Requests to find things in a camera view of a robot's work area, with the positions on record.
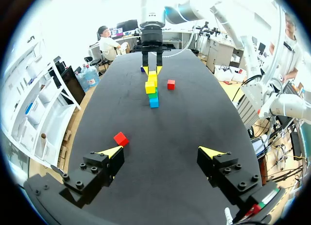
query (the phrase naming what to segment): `bolt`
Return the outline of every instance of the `bolt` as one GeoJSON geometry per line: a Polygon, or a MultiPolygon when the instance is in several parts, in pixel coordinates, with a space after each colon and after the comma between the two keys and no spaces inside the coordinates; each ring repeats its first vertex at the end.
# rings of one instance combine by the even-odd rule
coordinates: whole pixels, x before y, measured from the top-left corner
{"type": "Polygon", "coordinates": [[[244,181],[241,181],[241,182],[239,183],[239,185],[238,185],[238,188],[241,189],[241,190],[243,190],[243,189],[245,189],[246,186],[247,186],[247,184],[246,184],[244,181]]]}
{"type": "Polygon", "coordinates": [[[92,173],[97,173],[98,172],[98,168],[97,167],[91,167],[91,171],[92,171],[92,173]]]}
{"type": "Polygon", "coordinates": [[[68,175],[67,173],[64,173],[64,174],[63,174],[63,179],[64,179],[65,181],[68,181],[68,180],[69,180],[69,175],[68,175]]]}
{"type": "Polygon", "coordinates": [[[78,189],[83,189],[83,187],[84,187],[84,184],[83,184],[83,182],[82,181],[77,181],[76,182],[76,187],[78,188],[78,189]]]}
{"type": "Polygon", "coordinates": [[[242,165],[240,163],[238,163],[237,165],[235,165],[235,169],[240,170],[242,168],[242,165]]]}
{"type": "Polygon", "coordinates": [[[224,169],[224,173],[228,174],[228,173],[230,173],[230,172],[231,172],[231,168],[225,168],[225,169],[224,169]]]}
{"type": "Polygon", "coordinates": [[[80,168],[81,168],[82,170],[86,169],[86,164],[85,164],[85,163],[80,163],[80,168]]]}
{"type": "Polygon", "coordinates": [[[258,179],[259,179],[259,176],[258,176],[258,175],[253,175],[252,181],[256,182],[256,181],[258,181],[258,179]]]}

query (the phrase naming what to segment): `man with glasses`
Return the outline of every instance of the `man with glasses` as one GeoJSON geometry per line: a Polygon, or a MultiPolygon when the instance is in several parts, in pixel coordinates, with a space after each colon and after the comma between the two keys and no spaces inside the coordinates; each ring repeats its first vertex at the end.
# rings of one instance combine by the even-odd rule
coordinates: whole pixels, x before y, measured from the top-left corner
{"type": "MultiPolygon", "coordinates": [[[[286,29],[285,39],[282,54],[279,59],[279,66],[276,69],[274,77],[278,78],[283,84],[289,79],[295,78],[298,73],[299,63],[301,62],[302,53],[301,49],[297,44],[295,34],[296,24],[291,19],[290,15],[286,13],[286,29]]],[[[274,43],[270,44],[270,53],[274,52],[274,43]]],[[[278,83],[274,83],[276,92],[281,90],[278,83]]]]}
{"type": "Polygon", "coordinates": [[[103,52],[105,58],[112,61],[117,54],[126,54],[130,52],[130,46],[127,42],[121,45],[111,37],[111,32],[107,26],[101,26],[98,29],[98,34],[101,36],[99,41],[99,49],[103,52]]]}

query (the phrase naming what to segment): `blue cube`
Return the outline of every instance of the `blue cube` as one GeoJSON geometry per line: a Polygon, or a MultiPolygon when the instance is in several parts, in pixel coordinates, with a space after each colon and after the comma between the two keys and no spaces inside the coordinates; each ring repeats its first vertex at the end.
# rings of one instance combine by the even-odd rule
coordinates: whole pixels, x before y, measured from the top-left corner
{"type": "Polygon", "coordinates": [[[158,97],[149,99],[150,108],[159,107],[159,99],[158,97]]]}

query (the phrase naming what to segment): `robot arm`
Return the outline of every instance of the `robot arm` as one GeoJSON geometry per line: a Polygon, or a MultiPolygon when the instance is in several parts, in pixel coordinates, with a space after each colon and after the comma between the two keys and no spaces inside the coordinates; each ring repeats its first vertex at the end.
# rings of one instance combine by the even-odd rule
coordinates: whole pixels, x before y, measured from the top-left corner
{"type": "MultiPolygon", "coordinates": [[[[166,6],[164,8],[159,6],[159,2],[156,0],[142,0],[142,21],[140,26],[143,28],[142,55],[146,73],[148,74],[148,52],[157,52],[157,73],[159,74],[162,69],[163,49],[161,28],[165,26],[165,19],[169,23],[179,24],[204,19],[207,12],[212,12],[232,38],[236,49],[244,49],[247,78],[261,75],[251,36],[239,36],[236,33],[229,20],[227,20],[225,12],[217,8],[217,5],[222,2],[223,0],[188,0],[185,3],[166,6]]],[[[273,95],[273,90],[269,86],[282,52],[285,36],[285,15],[284,11],[278,5],[277,13],[279,15],[279,22],[277,23],[278,33],[272,63],[260,82],[251,82],[251,84],[257,85],[257,90],[254,91],[251,87],[242,87],[247,100],[245,100],[244,104],[240,104],[238,110],[243,111],[245,110],[244,105],[249,106],[251,104],[252,109],[250,108],[248,110],[254,111],[253,115],[247,113],[246,117],[248,118],[245,118],[245,121],[241,117],[246,129],[250,128],[258,117],[263,118],[272,115],[286,114],[286,116],[311,122],[311,111],[308,103],[296,95],[282,94],[276,97],[273,95]],[[265,96],[267,94],[270,95],[270,98],[266,100],[265,96]]]]}

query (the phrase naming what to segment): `green cube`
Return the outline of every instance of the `green cube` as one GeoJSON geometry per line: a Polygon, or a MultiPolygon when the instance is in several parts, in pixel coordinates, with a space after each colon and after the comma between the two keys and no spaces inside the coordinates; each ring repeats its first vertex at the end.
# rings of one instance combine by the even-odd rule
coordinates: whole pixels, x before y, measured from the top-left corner
{"type": "Polygon", "coordinates": [[[157,88],[155,88],[155,93],[148,94],[149,99],[157,98],[157,88]]]}

